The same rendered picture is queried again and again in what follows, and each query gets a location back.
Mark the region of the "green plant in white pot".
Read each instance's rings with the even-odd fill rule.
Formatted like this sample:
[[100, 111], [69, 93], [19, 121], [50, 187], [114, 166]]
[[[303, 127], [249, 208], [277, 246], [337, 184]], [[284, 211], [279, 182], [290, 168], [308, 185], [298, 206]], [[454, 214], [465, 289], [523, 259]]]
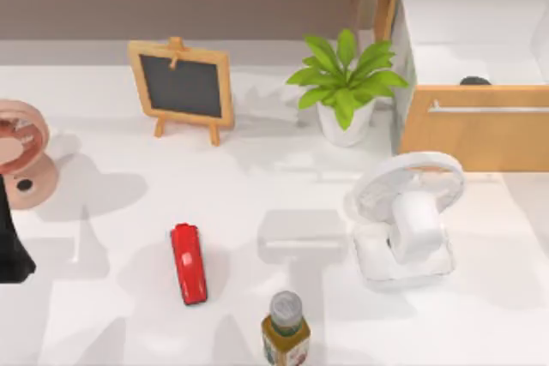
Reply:
[[376, 99], [395, 97], [407, 80], [393, 70], [392, 42], [376, 40], [358, 49], [355, 34], [345, 28], [334, 45], [316, 35], [305, 35], [311, 54], [304, 67], [294, 72], [287, 84], [302, 87], [300, 110], [312, 106], [324, 137], [338, 147], [354, 146], [370, 128]]

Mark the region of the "wooden framed blackboard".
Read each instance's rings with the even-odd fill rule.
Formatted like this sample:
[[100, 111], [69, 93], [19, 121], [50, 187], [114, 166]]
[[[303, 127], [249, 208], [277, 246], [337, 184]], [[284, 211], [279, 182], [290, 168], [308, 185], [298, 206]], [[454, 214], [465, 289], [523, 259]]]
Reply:
[[142, 111], [156, 119], [154, 136], [168, 121], [203, 125], [218, 147], [220, 130], [234, 126], [228, 53], [171, 37], [165, 44], [131, 40], [128, 55]]

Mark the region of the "red stapler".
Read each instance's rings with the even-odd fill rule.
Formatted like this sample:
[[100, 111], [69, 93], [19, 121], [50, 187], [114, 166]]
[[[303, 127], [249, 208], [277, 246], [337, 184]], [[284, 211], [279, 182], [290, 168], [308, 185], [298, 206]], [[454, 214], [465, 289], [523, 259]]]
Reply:
[[195, 225], [181, 223], [175, 225], [170, 235], [184, 303], [205, 303], [208, 299], [208, 287], [198, 228]]

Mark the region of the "white desk fan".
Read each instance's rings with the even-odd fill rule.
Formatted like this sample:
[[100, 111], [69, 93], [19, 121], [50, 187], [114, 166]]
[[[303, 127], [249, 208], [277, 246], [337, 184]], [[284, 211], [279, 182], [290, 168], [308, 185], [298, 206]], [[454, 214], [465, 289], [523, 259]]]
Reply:
[[441, 152], [404, 153], [368, 170], [343, 201], [365, 283], [425, 284], [451, 274], [455, 259], [442, 214], [465, 186], [461, 163]]

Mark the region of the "yellow bottle with grey cap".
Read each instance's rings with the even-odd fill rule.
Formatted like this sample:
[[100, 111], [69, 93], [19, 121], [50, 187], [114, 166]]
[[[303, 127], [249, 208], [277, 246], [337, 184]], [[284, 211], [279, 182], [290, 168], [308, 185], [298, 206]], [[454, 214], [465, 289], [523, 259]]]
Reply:
[[293, 291], [273, 295], [262, 320], [263, 353], [270, 366], [302, 366], [310, 348], [311, 330], [300, 297]]

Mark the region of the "pale wooden drawer front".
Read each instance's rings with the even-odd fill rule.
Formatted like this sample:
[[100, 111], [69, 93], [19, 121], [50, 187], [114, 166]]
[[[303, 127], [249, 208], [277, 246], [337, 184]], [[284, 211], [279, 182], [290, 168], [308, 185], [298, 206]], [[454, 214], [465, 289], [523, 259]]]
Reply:
[[549, 172], [549, 114], [429, 113], [446, 106], [549, 106], [549, 85], [417, 86], [398, 153], [436, 151], [465, 171]]

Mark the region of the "open drawer with grey inside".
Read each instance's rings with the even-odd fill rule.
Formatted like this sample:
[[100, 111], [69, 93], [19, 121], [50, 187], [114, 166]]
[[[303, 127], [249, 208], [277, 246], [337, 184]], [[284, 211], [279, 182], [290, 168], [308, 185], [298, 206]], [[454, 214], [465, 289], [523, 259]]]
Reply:
[[549, 85], [549, 0], [398, 0], [418, 84]]

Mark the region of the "pink desk fan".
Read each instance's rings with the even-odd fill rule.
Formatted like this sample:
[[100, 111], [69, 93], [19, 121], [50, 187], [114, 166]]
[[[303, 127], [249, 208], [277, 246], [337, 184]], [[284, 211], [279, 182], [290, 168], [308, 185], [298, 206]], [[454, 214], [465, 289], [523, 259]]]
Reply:
[[54, 193], [58, 171], [46, 153], [49, 140], [49, 127], [37, 108], [0, 99], [0, 175], [13, 209], [37, 207]]

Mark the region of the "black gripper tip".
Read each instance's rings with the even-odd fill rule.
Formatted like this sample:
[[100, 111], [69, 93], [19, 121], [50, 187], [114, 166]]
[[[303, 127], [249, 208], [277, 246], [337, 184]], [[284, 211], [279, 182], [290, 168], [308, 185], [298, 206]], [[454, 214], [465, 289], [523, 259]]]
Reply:
[[0, 284], [21, 284], [35, 270], [36, 264], [15, 229], [4, 178], [0, 174]]

